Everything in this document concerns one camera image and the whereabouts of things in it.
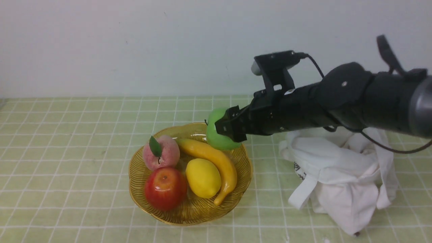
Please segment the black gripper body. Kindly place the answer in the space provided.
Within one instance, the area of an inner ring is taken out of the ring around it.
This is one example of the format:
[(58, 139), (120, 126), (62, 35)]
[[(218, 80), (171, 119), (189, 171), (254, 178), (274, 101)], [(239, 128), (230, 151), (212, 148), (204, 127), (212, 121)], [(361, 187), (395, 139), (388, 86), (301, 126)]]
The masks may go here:
[(269, 136), (284, 131), (333, 127), (334, 118), (315, 98), (317, 91), (318, 83), (299, 87), (264, 109), (253, 110), (257, 104), (254, 101), (234, 119), (234, 134)]

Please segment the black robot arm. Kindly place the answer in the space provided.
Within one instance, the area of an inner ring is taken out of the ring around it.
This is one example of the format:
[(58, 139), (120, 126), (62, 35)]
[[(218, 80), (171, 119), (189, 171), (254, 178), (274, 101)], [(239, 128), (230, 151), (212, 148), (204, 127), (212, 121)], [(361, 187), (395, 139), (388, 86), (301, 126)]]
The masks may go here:
[(351, 62), (330, 71), (320, 82), (272, 95), (257, 92), (243, 109), (227, 109), (215, 122), (218, 134), (243, 142), (248, 134), (343, 127), (366, 128), (431, 139), (431, 76), (426, 69), (405, 75), (373, 74)]

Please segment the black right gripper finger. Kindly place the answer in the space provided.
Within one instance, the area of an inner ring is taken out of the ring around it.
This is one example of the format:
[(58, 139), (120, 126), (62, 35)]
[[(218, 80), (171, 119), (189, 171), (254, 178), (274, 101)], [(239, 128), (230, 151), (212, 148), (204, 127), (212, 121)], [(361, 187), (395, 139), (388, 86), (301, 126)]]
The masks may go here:
[(228, 137), (233, 142), (241, 143), (247, 140), (247, 135), (240, 126), (232, 126), (224, 122), (223, 118), (215, 122), (215, 129), (217, 134)]

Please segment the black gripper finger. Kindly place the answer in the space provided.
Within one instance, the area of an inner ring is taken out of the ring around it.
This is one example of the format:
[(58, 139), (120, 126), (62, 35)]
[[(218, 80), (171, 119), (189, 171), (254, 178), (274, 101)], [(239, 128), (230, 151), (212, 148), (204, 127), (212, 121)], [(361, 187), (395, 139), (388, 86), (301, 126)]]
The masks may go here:
[(241, 109), (239, 106), (233, 106), (225, 111), (223, 120), (232, 126), (238, 126), (240, 124), (240, 113)]

